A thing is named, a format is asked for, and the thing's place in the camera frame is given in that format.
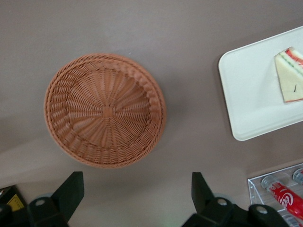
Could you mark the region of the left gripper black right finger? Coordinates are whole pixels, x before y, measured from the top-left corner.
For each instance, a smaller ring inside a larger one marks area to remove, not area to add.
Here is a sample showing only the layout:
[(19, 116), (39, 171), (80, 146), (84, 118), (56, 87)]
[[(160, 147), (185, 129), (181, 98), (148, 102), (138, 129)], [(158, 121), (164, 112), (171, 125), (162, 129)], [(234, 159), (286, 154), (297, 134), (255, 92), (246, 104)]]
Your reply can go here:
[(216, 197), (200, 172), (192, 173), (191, 197), (196, 209), (183, 227), (238, 227), (235, 206), (226, 198)]

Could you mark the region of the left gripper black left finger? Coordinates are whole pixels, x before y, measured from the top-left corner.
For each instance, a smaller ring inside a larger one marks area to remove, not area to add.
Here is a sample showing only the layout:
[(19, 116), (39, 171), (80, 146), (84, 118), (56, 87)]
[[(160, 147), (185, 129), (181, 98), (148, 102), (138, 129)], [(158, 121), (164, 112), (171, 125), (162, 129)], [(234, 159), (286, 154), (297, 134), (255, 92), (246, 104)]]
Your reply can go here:
[(82, 171), (73, 172), (51, 195), (38, 197), (27, 206), (31, 227), (67, 227), (84, 197)]

